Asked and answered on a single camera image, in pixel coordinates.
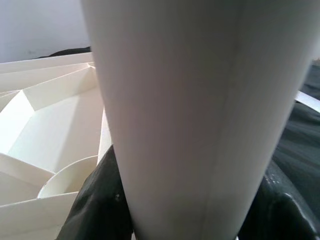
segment white cardboard structure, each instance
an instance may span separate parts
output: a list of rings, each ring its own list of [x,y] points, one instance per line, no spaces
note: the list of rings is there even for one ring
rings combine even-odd
[[[110,147],[92,61],[0,64],[0,240],[54,240]]]

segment white cylinder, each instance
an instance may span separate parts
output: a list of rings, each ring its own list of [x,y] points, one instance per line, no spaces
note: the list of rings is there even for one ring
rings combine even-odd
[[[139,240],[235,239],[319,39],[318,0],[83,0]]]

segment white paper tube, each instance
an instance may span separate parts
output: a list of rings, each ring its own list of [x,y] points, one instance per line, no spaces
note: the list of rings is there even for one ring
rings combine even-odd
[[[233,240],[319,39],[318,0],[83,0],[139,240]]]

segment white wall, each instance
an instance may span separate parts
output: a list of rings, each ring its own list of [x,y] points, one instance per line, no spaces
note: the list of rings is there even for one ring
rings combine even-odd
[[[0,63],[89,45],[80,0],[0,0]]]

